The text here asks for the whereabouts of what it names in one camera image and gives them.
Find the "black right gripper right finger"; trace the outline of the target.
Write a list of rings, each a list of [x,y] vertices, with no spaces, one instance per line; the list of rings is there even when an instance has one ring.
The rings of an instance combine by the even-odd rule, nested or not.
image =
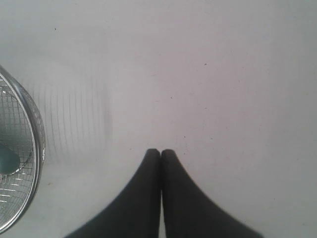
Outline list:
[[[260,238],[230,216],[194,183],[175,151],[161,154],[162,203],[168,238]]]

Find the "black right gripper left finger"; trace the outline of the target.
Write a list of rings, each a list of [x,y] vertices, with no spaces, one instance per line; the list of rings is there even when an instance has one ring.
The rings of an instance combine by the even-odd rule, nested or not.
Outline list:
[[[148,149],[121,193],[70,238],[157,238],[161,207],[160,152]]]

